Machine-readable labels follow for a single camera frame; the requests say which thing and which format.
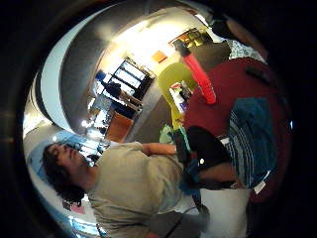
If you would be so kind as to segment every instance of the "blue striped cloth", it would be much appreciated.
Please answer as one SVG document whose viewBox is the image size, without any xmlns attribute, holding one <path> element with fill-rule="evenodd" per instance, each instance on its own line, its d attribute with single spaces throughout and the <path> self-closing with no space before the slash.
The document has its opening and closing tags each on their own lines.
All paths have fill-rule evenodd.
<svg viewBox="0 0 317 238">
<path fill-rule="evenodd" d="M 252 188 L 269 178 L 276 166 L 276 148 L 265 98 L 236 100 L 228 137 L 225 147 L 244 186 Z"/>
</svg>

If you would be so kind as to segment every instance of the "dark curly hair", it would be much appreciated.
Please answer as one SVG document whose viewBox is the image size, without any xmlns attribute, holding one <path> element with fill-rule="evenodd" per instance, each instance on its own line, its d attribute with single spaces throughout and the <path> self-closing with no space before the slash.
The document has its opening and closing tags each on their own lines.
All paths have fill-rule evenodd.
<svg viewBox="0 0 317 238">
<path fill-rule="evenodd" d="M 57 164 L 57 156 L 49 152 L 48 145 L 43 151 L 43 166 L 47 174 L 49 183 L 53 186 L 62 199 L 69 204 L 77 203 L 81 205 L 81 199 L 84 196 L 84 189 L 71 182 L 70 174 L 66 168 Z"/>
</svg>

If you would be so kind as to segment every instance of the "yellow chair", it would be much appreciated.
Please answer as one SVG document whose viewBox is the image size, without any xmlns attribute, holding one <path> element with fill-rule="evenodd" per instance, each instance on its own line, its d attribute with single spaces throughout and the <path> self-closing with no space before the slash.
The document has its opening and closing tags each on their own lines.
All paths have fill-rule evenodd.
<svg viewBox="0 0 317 238">
<path fill-rule="evenodd" d="M 162 96 L 170 106 L 173 129 L 177 129 L 179 126 L 181 126 L 183 115 L 179 113 L 169 92 L 169 88 L 174 83 L 182 81 L 184 81 L 191 90 L 197 86 L 196 81 L 192 77 L 190 69 L 183 62 L 175 62 L 170 64 L 158 76 L 158 87 Z"/>
</svg>

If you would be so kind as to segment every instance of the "beige t-shirt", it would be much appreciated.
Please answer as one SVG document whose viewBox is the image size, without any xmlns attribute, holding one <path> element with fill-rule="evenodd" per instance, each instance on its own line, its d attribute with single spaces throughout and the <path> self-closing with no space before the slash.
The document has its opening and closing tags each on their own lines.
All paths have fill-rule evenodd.
<svg viewBox="0 0 317 238">
<path fill-rule="evenodd" d="M 114 238 L 146 237 L 143 223 L 180 201 L 182 164 L 176 156 L 142 152 L 142 144 L 107 149 L 97 162 L 99 177 L 88 192 L 98 224 Z"/>
</svg>

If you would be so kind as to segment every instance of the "wooden cabinet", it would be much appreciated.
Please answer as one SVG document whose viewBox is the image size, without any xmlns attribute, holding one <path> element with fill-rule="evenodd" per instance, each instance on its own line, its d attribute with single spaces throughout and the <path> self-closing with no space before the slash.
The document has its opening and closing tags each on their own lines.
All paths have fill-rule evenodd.
<svg viewBox="0 0 317 238">
<path fill-rule="evenodd" d="M 123 143 L 133 124 L 133 120 L 119 114 L 118 112 L 114 112 L 105 138 L 110 141 Z"/>
</svg>

